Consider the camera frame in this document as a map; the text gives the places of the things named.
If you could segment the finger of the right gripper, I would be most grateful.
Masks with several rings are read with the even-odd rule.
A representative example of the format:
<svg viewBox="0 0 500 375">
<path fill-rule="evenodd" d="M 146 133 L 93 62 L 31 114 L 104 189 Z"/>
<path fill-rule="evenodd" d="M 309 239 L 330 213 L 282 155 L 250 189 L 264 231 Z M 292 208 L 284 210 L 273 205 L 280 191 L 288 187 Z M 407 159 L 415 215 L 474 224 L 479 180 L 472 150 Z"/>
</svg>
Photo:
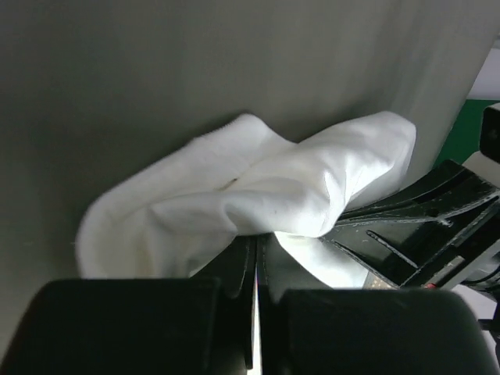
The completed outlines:
<svg viewBox="0 0 500 375">
<path fill-rule="evenodd" d="M 452 288 L 491 258 L 499 189 L 447 160 L 414 184 L 343 213 L 331 246 L 396 288 Z"/>
</svg>

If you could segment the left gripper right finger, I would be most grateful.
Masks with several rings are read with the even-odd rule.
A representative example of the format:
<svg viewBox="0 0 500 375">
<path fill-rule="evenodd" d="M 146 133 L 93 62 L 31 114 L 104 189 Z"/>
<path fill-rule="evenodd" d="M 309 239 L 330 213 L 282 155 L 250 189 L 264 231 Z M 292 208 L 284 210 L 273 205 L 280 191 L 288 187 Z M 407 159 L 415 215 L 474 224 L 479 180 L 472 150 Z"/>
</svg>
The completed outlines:
<svg viewBox="0 0 500 375">
<path fill-rule="evenodd" d="M 273 235 L 257 245 L 265 374 L 489 374 L 480 325 L 455 293 L 333 289 Z"/>
</svg>

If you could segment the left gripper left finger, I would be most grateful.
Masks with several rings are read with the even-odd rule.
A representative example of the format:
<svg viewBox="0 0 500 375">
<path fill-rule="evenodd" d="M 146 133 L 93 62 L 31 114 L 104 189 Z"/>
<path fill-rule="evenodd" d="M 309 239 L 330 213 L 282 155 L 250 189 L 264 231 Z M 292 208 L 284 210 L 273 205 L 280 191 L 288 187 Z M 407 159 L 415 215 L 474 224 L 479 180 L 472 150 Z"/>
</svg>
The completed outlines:
<svg viewBox="0 0 500 375">
<path fill-rule="evenodd" d="M 32 299 L 10 374 L 245 374 L 253 366 L 256 239 L 190 278 L 57 280 Z"/>
</svg>

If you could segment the white flower print t-shirt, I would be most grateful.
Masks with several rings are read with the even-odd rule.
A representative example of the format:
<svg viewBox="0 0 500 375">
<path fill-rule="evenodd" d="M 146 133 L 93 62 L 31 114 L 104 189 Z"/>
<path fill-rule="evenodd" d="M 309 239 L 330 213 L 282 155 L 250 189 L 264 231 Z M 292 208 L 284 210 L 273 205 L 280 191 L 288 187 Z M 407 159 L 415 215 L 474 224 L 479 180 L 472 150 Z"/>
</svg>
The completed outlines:
<svg viewBox="0 0 500 375">
<path fill-rule="evenodd" d="M 239 236 L 275 234 L 331 288 L 367 269 L 320 244 L 347 208 L 400 187 L 416 127 L 379 112 L 299 143 L 243 114 L 115 186 L 86 212 L 76 258 L 85 278 L 191 277 Z"/>
</svg>

